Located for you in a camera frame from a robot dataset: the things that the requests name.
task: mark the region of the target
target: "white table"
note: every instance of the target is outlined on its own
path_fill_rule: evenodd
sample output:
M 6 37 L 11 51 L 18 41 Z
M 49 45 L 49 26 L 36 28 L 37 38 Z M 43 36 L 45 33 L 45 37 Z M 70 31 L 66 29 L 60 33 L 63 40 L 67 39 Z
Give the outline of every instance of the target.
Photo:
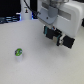
M 0 24 L 0 84 L 84 84 L 84 28 L 72 49 L 57 47 L 38 20 Z M 14 52 L 22 48 L 23 61 Z

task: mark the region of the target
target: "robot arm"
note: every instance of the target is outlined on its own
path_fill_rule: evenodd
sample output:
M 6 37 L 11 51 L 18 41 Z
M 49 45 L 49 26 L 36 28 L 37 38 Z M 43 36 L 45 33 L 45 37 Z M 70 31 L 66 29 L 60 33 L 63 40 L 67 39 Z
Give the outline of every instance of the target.
M 71 0 L 46 0 L 42 2 L 40 13 L 38 19 L 45 25 L 46 37 L 54 40 L 57 46 L 72 48 L 84 17 L 81 4 Z

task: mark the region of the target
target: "green object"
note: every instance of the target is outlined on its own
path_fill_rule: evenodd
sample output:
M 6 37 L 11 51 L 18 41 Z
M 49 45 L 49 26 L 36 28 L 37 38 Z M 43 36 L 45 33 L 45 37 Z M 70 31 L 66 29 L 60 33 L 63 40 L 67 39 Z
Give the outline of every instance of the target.
M 18 48 L 16 51 L 15 51 L 15 55 L 16 56 L 20 56 L 22 54 L 22 49 L 21 48 Z
M 48 27 L 45 26 L 44 34 L 47 34 L 47 29 L 48 29 Z
M 57 41 L 58 41 L 59 37 L 60 37 L 60 35 L 57 37 Z M 56 43 L 56 45 L 57 45 L 57 43 Z

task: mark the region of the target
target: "black cable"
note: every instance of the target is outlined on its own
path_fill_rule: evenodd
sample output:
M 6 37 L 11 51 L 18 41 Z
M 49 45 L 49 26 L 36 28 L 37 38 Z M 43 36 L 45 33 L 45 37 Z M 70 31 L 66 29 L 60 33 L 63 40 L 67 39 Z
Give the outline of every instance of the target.
M 27 2 L 26 2 L 26 0 L 24 0 L 24 2 L 25 2 L 25 4 L 26 4 L 26 6 L 27 6 L 27 8 L 30 10 L 30 11 L 32 11 L 34 14 L 40 14 L 40 12 L 37 12 L 37 11 L 34 11 L 34 10 L 32 10 L 29 6 L 28 6 L 28 4 L 27 4 Z

